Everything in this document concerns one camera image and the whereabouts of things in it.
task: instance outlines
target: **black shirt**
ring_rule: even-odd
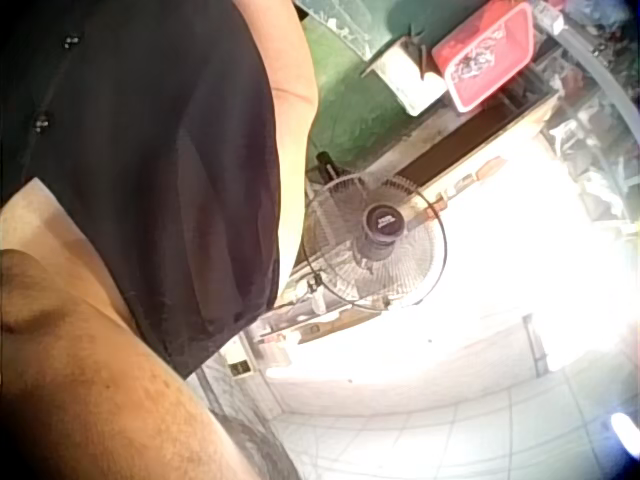
[[[230,0],[33,3],[1,54],[2,203],[39,178],[187,376],[277,293],[259,52]]]

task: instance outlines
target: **tile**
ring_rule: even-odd
[[[420,428],[431,425],[448,424],[453,420],[454,412],[454,407],[444,407],[412,413],[409,415],[405,428]]]
[[[443,465],[469,464],[509,454],[509,412],[504,409],[455,422]]]
[[[307,417],[307,425],[316,427],[330,427],[338,421],[338,417],[326,417],[324,415],[309,415]]]
[[[511,402],[514,404],[520,403],[560,384],[564,384],[562,372],[549,373],[543,377],[529,380],[511,387]]]
[[[276,417],[276,420],[295,425],[312,425],[310,415],[301,415],[299,413],[285,413]]]
[[[331,428],[361,430],[368,420],[369,417],[337,417],[337,420],[331,425]]]
[[[280,438],[287,451],[306,453],[317,456],[318,431],[316,427],[301,425],[295,430],[289,431]]]
[[[294,423],[286,423],[281,420],[272,420],[271,422],[269,422],[269,424],[271,426],[271,430],[273,430],[273,433],[276,434],[276,436],[282,443],[285,443],[285,441],[287,441],[287,438],[293,435],[293,432],[295,430],[301,428],[300,425],[296,425]]]
[[[619,352],[601,356],[569,381],[587,422],[615,412],[638,394],[637,369]]]
[[[481,460],[461,465],[443,465],[438,472],[438,480],[508,480],[509,457]]]
[[[603,415],[587,426],[598,463],[605,478],[615,478],[630,461],[630,456],[613,431],[610,416]]]
[[[321,480],[322,471],[312,457],[305,454],[290,454],[300,477],[304,480]]]
[[[477,417],[485,413],[495,412],[509,406],[509,395],[506,390],[485,395],[469,402],[460,403],[456,411],[456,420]]]
[[[334,470],[322,470],[319,480],[398,480],[397,478],[386,478],[380,475],[360,475],[357,473],[339,472]]]
[[[359,433],[357,430],[318,428],[318,457],[327,460],[339,458]]]
[[[400,430],[407,423],[409,415],[376,415],[369,417],[363,430]]]
[[[602,478],[584,429],[513,455],[511,480]]]
[[[582,356],[571,362],[569,365],[564,367],[564,371],[566,372],[567,376],[573,377],[580,374],[583,370],[597,365],[604,355],[605,354],[603,352],[600,352],[598,350],[589,350]]]
[[[404,430],[382,464],[382,472],[396,478],[435,476],[448,435],[449,425]]]
[[[582,423],[566,385],[513,405],[513,451],[540,445]]]
[[[399,434],[398,430],[362,431],[340,456],[340,461],[358,466],[362,473],[376,471],[389,458]]]

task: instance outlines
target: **white tiled wall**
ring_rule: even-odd
[[[608,479],[626,459],[609,417],[637,418],[636,374],[613,351],[450,407],[272,424],[306,480]]]

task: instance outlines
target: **bright light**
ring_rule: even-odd
[[[624,413],[611,415],[611,426],[629,454],[640,459],[640,430]]]

